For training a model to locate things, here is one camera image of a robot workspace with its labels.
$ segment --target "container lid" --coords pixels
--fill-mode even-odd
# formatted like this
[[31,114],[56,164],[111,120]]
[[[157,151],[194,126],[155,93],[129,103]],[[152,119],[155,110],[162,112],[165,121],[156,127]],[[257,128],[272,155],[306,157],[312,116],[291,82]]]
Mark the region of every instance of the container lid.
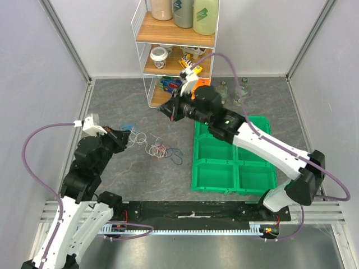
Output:
[[162,47],[155,47],[151,50],[151,59],[158,62],[167,58],[168,52]]
[[162,48],[171,48],[173,45],[160,45]]

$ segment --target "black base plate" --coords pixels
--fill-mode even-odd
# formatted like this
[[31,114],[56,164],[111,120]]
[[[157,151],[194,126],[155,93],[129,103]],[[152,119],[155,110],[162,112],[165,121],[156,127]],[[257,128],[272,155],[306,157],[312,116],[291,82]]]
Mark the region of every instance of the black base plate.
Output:
[[[291,221],[289,208],[263,219],[257,203],[248,202],[123,202],[112,220],[149,224],[155,230],[233,230],[248,229],[250,221]],[[201,218],[183,216],[202,216]]]

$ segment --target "orange connector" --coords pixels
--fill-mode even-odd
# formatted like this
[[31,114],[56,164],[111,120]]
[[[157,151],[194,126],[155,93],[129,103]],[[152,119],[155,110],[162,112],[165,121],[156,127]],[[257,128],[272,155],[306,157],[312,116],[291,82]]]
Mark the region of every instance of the orange connector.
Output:
[[195,87],[193,88],[193,90],[191,92],[192,93],[192,97],[191,97],[192,100],[195,99],[195,91],[197,90],[197,88],[200,87],[200,86],[205,86],[205,85],[206,86],[211,85],[211,79],[210,78],[200,78],[197,81]]

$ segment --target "glass bottle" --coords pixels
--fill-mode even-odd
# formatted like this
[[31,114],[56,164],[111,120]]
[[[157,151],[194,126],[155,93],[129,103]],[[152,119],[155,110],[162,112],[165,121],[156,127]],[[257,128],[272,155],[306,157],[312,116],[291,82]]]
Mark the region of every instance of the glass bottle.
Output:
[[219,93],[221,98],[221,103],[222,105],[224,105],[228,95],[227,83],[225,81],[221,81],[220,84],[217,86],[217,88],[215,88],[215,91]]
[[241,105],[248,97],[252,95],[251,88],[248,85],[248,79],[242,78],[241,86],[238,88],[236,87],[234,90],[234,105]]

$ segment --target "cup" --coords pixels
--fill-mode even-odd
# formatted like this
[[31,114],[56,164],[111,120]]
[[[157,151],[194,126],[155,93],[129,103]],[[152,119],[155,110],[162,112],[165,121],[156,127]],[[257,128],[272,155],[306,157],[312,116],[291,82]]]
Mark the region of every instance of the cup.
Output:
[[171,45],[160,45],[160,46],[167,50],[168,55],[170,55],[173,52],[173,46]]
[[153,48],[151,50],[150,56],[158,69],[164,69],[166,67],[166,58],[168,57],[168,52],[165,48]]

